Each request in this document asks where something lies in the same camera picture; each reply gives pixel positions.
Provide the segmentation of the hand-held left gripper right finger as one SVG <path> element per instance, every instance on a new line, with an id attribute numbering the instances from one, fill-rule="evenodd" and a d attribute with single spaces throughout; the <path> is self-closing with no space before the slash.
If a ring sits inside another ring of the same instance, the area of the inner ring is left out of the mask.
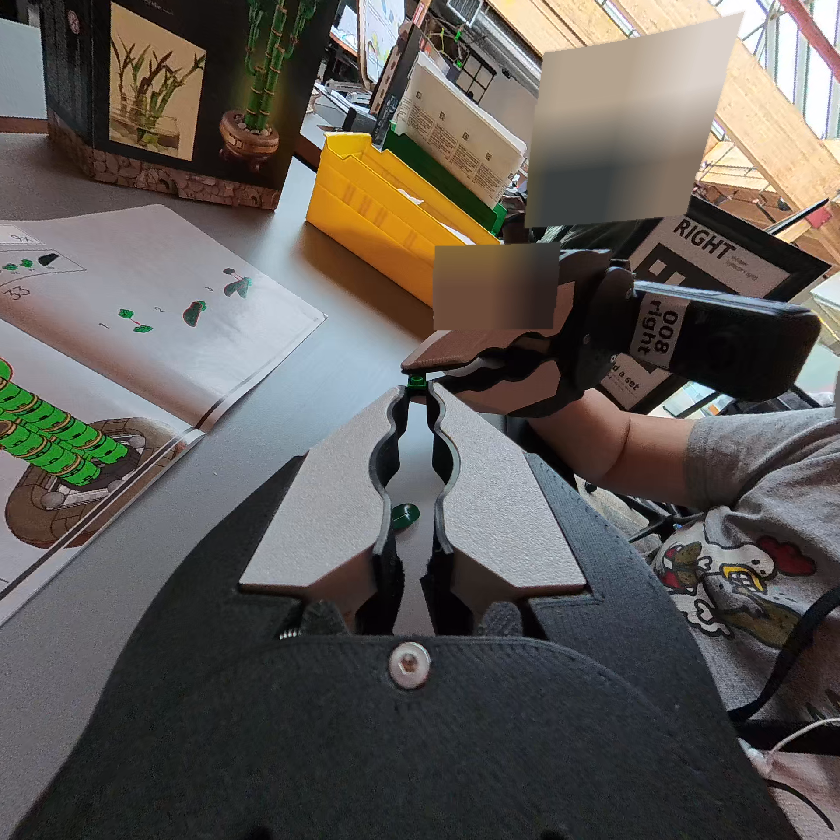
<path id="1" fill-rule="evenodd" d="M 422 578 L 438 635 L 471 634 L 494 602 L 587 592 L 526 453 L 443 386 L 427 386 L 433 467 L 444 482 Z"/>

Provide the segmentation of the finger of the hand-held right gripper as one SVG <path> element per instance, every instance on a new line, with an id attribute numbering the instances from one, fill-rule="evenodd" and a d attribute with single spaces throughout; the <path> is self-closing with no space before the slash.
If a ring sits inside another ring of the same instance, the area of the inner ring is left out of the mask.
<path id="1" fill-rule="evenodd" d="M 438 330 L 402 362 L 407 375 L 464 368 L 480 356 L 503 355 L 522 339 L 550 342 L 568 322 L 582 318 L 610 266 L 608 251 L 530 251 L 512 272 L 491 266 L 485 274 L 455 275 L 461 258 L 447 257 L 435 316 L 458 324 Z"/>
<path id="2" fill-rule="evenodd" d="M 471 376 L 498 372 L 503 374 L 502 379 L 486 390 L 467 388 Z M 514 381 L 502 360 L 476 358 L 468 365 L 442 373 L 434 380 L 477 413 L 508 415 L 554 397 L 560 383 L 560 369 L 556 360 L 543 360 L 528 376 Z"/>

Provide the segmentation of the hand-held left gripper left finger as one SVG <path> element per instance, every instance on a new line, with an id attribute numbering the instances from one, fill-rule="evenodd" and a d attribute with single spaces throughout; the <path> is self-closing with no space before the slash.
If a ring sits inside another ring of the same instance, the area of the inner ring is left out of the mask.
<path id="1" fill-rule="evenodd" d="M 351 631 L 392 634 L 405 575 L 386 486 L 406 422 L 406 388 L 396 386 L 307 452 L 241 590 L 331 602 Z"/>

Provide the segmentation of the person's right forearm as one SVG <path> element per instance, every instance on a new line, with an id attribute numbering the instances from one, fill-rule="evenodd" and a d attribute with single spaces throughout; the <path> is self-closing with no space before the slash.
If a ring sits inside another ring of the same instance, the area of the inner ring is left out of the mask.
<path id="1" fill-rule="evenodd" d="M 528 424 L 573 472 L 615 494 L 698 508 L 686 483 L 695 420 L 627 413 L 590 389 Z"/>

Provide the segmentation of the lego instruction booklet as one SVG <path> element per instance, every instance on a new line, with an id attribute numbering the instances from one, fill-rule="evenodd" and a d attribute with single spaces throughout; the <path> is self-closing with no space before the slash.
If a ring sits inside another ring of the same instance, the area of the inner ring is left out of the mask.
<path id="1" fill-rule="evenodd" d="M 2 623 L 325 320 L 163 205 L 3 220 Z"/>

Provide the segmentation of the black lego set box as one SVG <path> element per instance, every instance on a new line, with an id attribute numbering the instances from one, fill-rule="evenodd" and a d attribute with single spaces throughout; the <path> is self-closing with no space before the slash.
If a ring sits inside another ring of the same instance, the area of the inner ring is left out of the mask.
<path id="1" fill-rule="evenodd" d="M 338 5 L 42 2 L 49 137 L 97 182 L 275 210 Z"/>

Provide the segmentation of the green plastic bin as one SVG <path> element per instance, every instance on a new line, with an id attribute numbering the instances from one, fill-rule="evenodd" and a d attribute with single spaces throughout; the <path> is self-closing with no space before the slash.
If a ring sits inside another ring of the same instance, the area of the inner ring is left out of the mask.
<path id="1" fill-rule="evenodd" d="M 493 207 L 483 203 L 478 195 L 471 192 L 421 146 L 406 134 L 396 133 L 393 122 L 385 136 L 383 149 L 393 152 L 415 173 L 422 176 L 425 181 L 492 235 L 499 235 L 508 214 L 507 209 L 500 203 Z"/>

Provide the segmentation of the yellow plastic bin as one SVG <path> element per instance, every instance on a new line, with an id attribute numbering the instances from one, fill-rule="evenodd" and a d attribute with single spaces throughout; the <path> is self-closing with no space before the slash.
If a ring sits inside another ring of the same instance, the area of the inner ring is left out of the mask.
<path id="1" fill-rule="evenodd" d="M 500 245 L 367 133 L 326 137 L 307 220 L 428 306 L 437 245 Z"/>

